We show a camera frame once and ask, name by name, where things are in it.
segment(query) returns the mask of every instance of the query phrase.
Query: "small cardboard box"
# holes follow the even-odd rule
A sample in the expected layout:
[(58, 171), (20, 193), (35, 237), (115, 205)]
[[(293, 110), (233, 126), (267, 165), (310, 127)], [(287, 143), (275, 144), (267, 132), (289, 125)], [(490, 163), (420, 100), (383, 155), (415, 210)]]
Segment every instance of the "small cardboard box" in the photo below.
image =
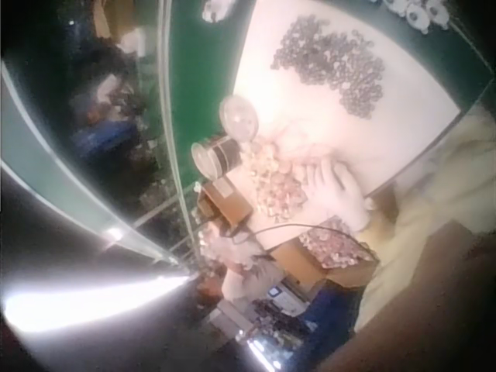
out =
[(227, 177), (203, 185), (198, 207), (210, 219), (222, 216), (232, 229), (245, 222), (253, 212), (251, 204)]
[(298, 238), (282, 243), (271, 255), (307, 293), (325, 279), (344, 288), (363, 287), (369, 283), (377, 266), (377, 262), (361, 261), (344, 269), (325, 269)]

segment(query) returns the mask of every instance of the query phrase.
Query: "metal can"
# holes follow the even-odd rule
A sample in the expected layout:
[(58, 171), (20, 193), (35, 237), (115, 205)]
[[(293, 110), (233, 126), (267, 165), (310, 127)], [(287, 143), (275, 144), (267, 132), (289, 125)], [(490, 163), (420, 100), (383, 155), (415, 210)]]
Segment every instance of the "metal can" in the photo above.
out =
[(229, 136), (213, 136), (191, 145), (196, 167), (214, 181), (240, 164), (239, 144)]

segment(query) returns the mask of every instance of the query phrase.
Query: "fluorescent light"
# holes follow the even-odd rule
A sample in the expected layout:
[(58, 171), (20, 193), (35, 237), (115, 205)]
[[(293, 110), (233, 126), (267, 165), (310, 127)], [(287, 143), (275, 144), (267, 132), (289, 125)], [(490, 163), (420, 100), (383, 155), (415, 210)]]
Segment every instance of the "fluorescent light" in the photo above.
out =
[(264, 345), (262, 345), (261, 343), (259, 343), (258, 341), (253, 341), (253, 344), (257, 347), (258, 350), (260, 350), (262, 353), (265, 351), (264, 349)]
[(116, 242), (120, 241), (120, 239), (124, 237), (124, 232), (119, 227), (111, 227), (105, 232)]
[(264, 365), (266, 370), (268, 370), (269, 372), (276, 372), (274, 367), (270, 365), (267, 358), (252, 343), (248, 343), (248, 346), (250, 347), (250, 350), (255, 355), (255, 357)]
[(188, 279), (158, 277), (152, 281), (83, 291), (18, 294), (7, 299), (4, 314), (9, 323), (22, 332), (45, 332), (138, 308)]

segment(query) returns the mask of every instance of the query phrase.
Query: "pile of small parts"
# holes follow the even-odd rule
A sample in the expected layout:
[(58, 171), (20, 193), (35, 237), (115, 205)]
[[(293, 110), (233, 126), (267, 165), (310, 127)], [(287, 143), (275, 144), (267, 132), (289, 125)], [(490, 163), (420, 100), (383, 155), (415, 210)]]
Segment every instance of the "pile of small parts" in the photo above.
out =
[[(351, 233), (338, 217), (328, 219), (321, 226)], [(373, 257), (353, 240), (333, 231), (315, 228), (301, 234), (299, 239), (325, 269), (345, 268), (356, 265), (361, 260), (373, 260)]]
[(295, 216), (307, 197), (301, 189), (305, 169), (278, 160), (276, 153), (272, 143), (253, 142), (241, 160), (255, 184), (258, 210), (279, 223)]
[(274, 55), (272, 69), (293, 67), (303, 84), (328, 84), (339, 89), (341, 103), (347, 112), (362, 119), (370, 119), (374, 103), (383, 95), (381, 80), (384, 63), (374, 57), (358, 31), (323, 34), (329, 21), (317, 20), (314, 15), (298, 17), (286, 32), (281, 48)]

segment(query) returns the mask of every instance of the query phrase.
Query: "cable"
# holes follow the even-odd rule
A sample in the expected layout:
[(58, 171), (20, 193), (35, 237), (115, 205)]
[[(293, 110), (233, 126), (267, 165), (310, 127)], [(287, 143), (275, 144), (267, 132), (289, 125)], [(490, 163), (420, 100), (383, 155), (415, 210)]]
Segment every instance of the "cable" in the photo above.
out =
[(346, 233), (346, 232), (343, 232), (341, 230), (338, 230), (338, 229), (333, 229), (331, 227), (325, 227), (325, 226), (319, 226), (319, 225), (309, 225), (309, 224), (306, 224), (306, 223), (285, 223), (283, 225), (278, 225), (278, 226), (271, 226), (271, 227), (267, 227), (266, 229), (261, 229), (259, 231), (256, 231), (256, 232), (249, 232), (248, 233), (248, 236), (241, 240), (240, 242), (236, 242), (234, 240), (234, 237), (232, 238), (232, 241), (235, 245), (239, 245), (239, 244), (242, 244), (242, 243), (245, 243), (248, 239), (251, 239), (251, 238), (254, 238), (255, 236), (261, 234), (261, 233), (265, 233), (267, 231), (271, 231), (271, 230), (275, 230), (275, 229), (280, 229), (280, 228), (283, 228), (283, 227), (291, 227), (291, 226), (294, 226), (294, 227), (308, 227), (310, 229), (323, 229), (323, 230), (327, 230), (327, 231), (330, 231), (332, 233), (337, 233), (341, 236), (345, 236), (346, 238), (348, 239), (351, 239), (361, 250), (365, 250), (367, 251), (367, 253), (369, 253), (374, 259), (377, 259), (377, 257), (375, 256), (375, 254), (369, 249), (368, 246), (364, 246), (362, 243), (360, 243), (357, 239), (355, 239), (353, 236), (351, 236), (350, 234)]

